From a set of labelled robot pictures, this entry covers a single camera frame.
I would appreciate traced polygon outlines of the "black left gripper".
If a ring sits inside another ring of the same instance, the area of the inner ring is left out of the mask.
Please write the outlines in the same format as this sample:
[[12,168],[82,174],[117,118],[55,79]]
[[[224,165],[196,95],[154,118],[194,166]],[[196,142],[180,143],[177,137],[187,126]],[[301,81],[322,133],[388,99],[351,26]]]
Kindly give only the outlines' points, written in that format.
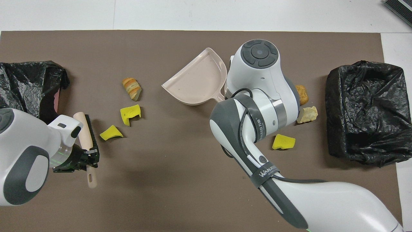
[[87,168],[97,168],[98,162],[83,162],[82,156],[85,154],[88,157],[99,158],[99,150],[83,150],[78,145],[71,147],[71,153],[61,165],[53,167],[53,173],[73,173],[75,170],[87,171]]

